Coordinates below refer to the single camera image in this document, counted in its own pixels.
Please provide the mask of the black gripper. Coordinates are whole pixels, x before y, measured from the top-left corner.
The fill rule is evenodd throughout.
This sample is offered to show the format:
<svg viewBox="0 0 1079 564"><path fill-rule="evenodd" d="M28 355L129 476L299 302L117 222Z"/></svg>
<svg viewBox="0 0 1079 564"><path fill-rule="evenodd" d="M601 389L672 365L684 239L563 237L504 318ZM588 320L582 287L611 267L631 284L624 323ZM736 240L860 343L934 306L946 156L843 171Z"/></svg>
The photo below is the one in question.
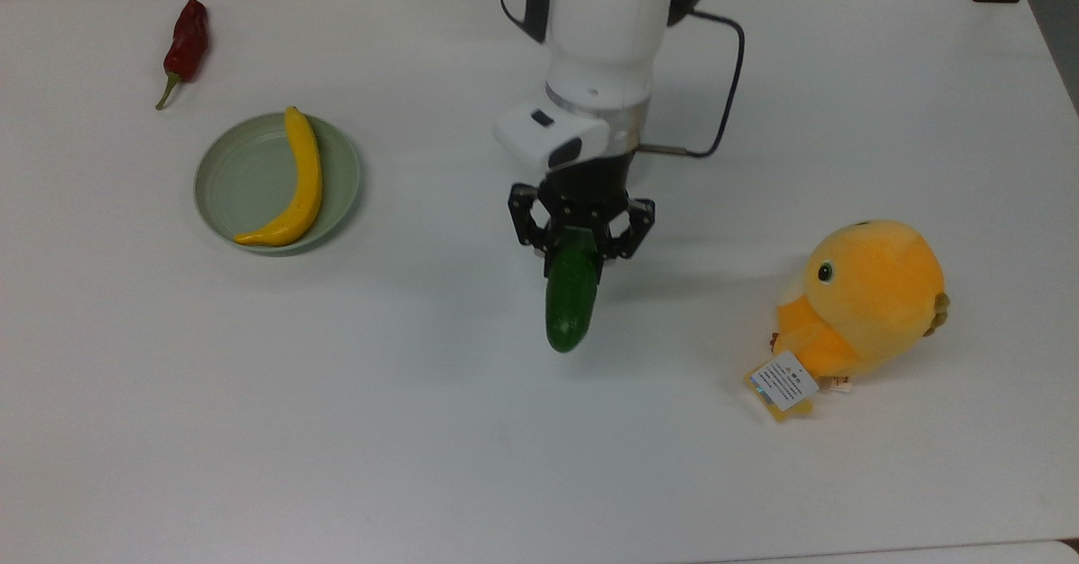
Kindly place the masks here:
<svg viewBox="0 0 1079 564"><path fill-rule="evenodd" d="M596 228L596 283L604 275L609 261L629 260L636 256L655 223L656 203L631 198L627 192L632 154L591 159L562 169L554 169L540 185L515 183L507 206L518 242L540 250L544 278L550 278L556 255L559 225ZM555 223L540 226L532 209L536 203L546 209ZM610 222L622 215L627 225L613 234Z"/></svg>

